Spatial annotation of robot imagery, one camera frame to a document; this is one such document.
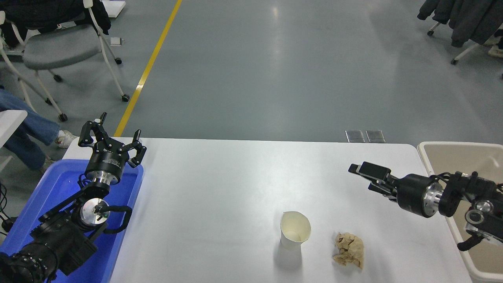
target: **chair wheel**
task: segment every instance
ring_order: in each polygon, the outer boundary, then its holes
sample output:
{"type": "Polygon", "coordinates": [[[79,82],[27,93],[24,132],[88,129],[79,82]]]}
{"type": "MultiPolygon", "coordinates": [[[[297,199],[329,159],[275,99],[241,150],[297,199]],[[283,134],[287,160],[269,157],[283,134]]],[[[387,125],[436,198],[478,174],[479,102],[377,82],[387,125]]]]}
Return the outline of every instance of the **chair wheel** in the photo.
{"type": "Polygon", "coordinates": [[[58,118],[61,122],[68,121],[68,117],[66,116],[66,114],[60,114],[58,118]]]}

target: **blue plastic bin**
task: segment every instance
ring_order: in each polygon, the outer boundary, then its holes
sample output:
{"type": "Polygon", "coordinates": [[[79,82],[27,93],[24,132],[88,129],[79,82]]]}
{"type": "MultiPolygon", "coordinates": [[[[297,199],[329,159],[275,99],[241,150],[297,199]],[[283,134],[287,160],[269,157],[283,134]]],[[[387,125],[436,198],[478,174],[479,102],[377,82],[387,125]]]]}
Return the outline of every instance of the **blue plastic bin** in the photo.
{"type": "MultiPolygon", "coordinates": [[[[12,255],[33,240],[30,232],[40,224],[38,218],[80,190],[77,184],[78,176],[86,170],[88,162],[88,160],[65,159],[49,167],[16,220],[11,232],[0,246],[1,252],[12,255]]],[[[111,186],[110,194],[105,197],[105,201],[109,205],[128,205],[134,208],[142,178],[143,167],[141,165],[136,168],[126,165],[121,182],[111,186]]],[[[123,217],[124,214],[122,213],[111,213],[107,220],[108,228],[119,227],[123,217]]],[[[53,282],[109,282],[124,233],[128,229],[118,234],[101,234],[98,236],[95,241],[98,251],[69,276],[65,276],[61,271],[58,271],[57,279],[53,282]]]]}

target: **crumpled paper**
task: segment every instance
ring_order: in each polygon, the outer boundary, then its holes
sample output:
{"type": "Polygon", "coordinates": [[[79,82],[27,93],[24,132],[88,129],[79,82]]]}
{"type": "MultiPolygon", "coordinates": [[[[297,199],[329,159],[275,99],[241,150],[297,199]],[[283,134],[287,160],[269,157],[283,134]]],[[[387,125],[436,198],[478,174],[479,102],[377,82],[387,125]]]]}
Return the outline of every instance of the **crumpled paper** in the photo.
{"type": "Polygon", "coordinates": [[[336,237],[336,246],[339,248],[338,255],[333,259],[342,265],[353,263],[363,269],[363,241],[351,233],[338,233],[336,237]]]}

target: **white bin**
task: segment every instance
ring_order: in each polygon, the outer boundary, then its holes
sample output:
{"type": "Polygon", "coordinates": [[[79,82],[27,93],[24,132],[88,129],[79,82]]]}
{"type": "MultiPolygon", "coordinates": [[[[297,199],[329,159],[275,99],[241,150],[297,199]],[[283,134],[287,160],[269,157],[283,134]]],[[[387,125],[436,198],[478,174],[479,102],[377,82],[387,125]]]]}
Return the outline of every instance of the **white bin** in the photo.
{"type": "MultiPolygon", "coordinates": [[[[430,175],[460,171],[503,183],[503,146],[450,141],[426,141],[417,147],[430,175]]],[[[452,218],[447,218],[454,240],[459,243],[470,236],[465,232],[465,212],[469,203],[462,201],[452,218]]],[[[460,252],[468,271],[474,279],[503,281],[503,247],[485,241],[468,252],[460,252]]]]}

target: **black jacket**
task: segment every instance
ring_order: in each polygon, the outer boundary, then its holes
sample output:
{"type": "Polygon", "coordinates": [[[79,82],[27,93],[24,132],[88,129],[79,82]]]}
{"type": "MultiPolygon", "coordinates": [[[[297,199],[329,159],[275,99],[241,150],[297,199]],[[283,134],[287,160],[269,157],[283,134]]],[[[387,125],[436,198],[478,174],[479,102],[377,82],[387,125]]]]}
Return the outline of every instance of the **black jacket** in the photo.
{"type": "MultiPolygon", "coordinates": [[[[105,6],[100,0],[93,0],[93,14],[97,24],[104,34],[112,26],[105,6]]],[[[5,11],[6,19],[16,24],[21,37],[26,37],[27,29],[38,29],[41,33],[56,29],[57,24],[66,23],[75,19],[77,25],[93,24],[89,11],[84,8],[82,0],[2,0],[0,11],[5,11]]],[[[10,47],[18,44],[12,27],[9,23],[1,25],[6,43],[10,47]]]]}
{"type": "Polygon", "coordinates": [[[426,0],[419,9],[417,18],[426,20],[426,18],[435,11],[435,15],[432,19],[441,24],[446,24],[450,19],[454,1],[455,0],[426,0]]]}
{"type": "Polygon", "coordinates": [[[469,39],[484,43],[503,23],[502,0],[426,0],[420,8],[420,20],[433,12],[433,20],[453,29],[452,46],[462,47],[469,39]]]}

